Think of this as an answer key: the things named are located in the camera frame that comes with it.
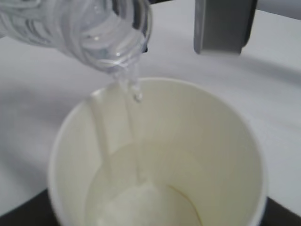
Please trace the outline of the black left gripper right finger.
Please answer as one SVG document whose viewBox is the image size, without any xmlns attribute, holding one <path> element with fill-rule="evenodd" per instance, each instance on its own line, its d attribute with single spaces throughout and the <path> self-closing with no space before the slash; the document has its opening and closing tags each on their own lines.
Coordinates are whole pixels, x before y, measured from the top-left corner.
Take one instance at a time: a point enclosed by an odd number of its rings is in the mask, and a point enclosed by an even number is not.
<svg viewBox="0 0 301 226">
<path fill-rule="evenodd" d="M 261 226 L 301 226 L 301 217 L 268 198 Z"/>
</svg>

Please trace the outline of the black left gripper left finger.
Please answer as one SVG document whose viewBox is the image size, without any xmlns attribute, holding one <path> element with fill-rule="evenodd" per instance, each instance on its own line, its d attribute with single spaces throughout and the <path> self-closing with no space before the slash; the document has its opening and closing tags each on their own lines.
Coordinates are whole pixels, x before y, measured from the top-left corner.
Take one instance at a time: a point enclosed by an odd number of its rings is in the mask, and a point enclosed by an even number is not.
<svg viewBox="0 0 301 226">
<path fill-rule="evenodd" d="M 0 217 L 1 226 L 56 226 L 48 190 Z"/>
</svg>

